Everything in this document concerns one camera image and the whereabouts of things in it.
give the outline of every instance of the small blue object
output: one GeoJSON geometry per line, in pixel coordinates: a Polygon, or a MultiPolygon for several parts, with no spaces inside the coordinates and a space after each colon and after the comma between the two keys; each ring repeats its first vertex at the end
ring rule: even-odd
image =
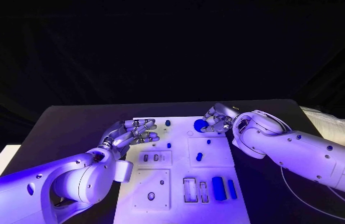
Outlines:
{"type": "Polygon", "coordinates": [[[195,121],[195,129],[202,133],[202,128],[209,127],[209,122],[203,119],[195,121]]]}
{"type": "Polygon", "coordinates": [[[199,153],[199,154],[197,154],[197,157],[196,157],[196,160],[200,162],[200,161],[202,161],[202,158],[203,158],[203,153],[199,153]]]}
{"type": "Polygon", "coordinates": [[[238,194],[236,194],[236,187],[235,187],[235,182],[233,180],[228,181],[229,184],[229,191],[231,191],[231,196],[233,199],[238,199],[238,194]]]}
{"type": "Polygon", "coordinates": [[[213,193],[218,201],[225,201],[228,199],[226,188],[222,177],[212,178],[213,193]]]}

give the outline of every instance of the blue knob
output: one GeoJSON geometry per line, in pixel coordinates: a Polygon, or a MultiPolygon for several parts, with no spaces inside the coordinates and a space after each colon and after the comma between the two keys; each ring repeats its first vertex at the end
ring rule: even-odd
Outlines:
{"type": "Polygon", "coordinates": [[[203,153],[199,153],[199,154],[197,154],[197,157],[196,157],[196,160],[200,162],[200,161],[202,161],[202,158],[203,158],[203,153]]]}

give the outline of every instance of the white cable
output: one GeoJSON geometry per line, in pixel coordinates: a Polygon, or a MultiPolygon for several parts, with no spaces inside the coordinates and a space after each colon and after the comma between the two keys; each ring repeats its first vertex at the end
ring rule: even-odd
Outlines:
{"type": "Polygon", "coordinates": [[[282,178],[284,178],[284,181],[285,181],[285,184],[287,184],[287,186],[288,186],[288,188],[289,188],[289,190],[291,190],[291,192],[292,192],[292,194],[295,195],[295,197],[311,207],[311,208],[314,208],[317,211],[320,211],[321,213],[324,213],[324,214],[327,214],[327,215],[330,215],[331,217],[334,217],[334,218],[338,218],[338,219],[341,219],[341,220],[345,220],[345,218],[341,218],[341,217],[338,217],[338,216],[335,216],[335,215],[333,215],[333,214],[330,214],[330,213],[327,213],[327,212],[324,212],[323,210],[320,210],[318,208],[315,208],[312,205],[310,205],[300,197],[298,197],[298,195],[295,194],[295,192],[294,192],[294,190],[291,189],[291,187],[289,187],[289,184],[288,184],[288,182],[287,182],[287,178],[285,178],[285,174],[284,174],[284,168],[281,167],[281,171],[282,171],[282,178]]]}
{"type": "Polygon", "coordinates": [[[335,190],[328,186],[328,189],[333,191],[333,193],[345,201],[345,198],[335,192],[335,190]]]}

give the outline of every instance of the robotic hand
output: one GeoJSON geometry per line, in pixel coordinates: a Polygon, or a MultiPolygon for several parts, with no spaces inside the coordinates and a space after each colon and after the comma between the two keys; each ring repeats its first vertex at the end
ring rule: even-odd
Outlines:
{"type": "Polygon", "coordinates": [[[233,131],[233,144],[252,157],[266,155],[274,162],[310,180],[345,192],[345,147],[301,131],[294,131],[274,115],[259,110],[241,113],[218,103],[203,120],[213,125],[202,132],[233,131]]]}
{"type": "Polygon", "coordinates": [[[0,178],[0,223],[59,224],[107,196],[113,182],[128,182],[134,164],[120,160],[130,145],[157,142],[154,119],[117,122],[87,153],[0,178]],[[51,189],[64,201],[54,205],[51,189]]]}

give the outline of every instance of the blue ball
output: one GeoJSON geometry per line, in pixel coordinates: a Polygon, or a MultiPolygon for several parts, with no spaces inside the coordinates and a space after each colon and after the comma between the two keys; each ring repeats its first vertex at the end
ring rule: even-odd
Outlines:
{"type": "Polygon", "coordinates": [[[209,127],[209,122],[203,119],[195,121],[195,129],[202,133],[202,128],[209,127]]]}

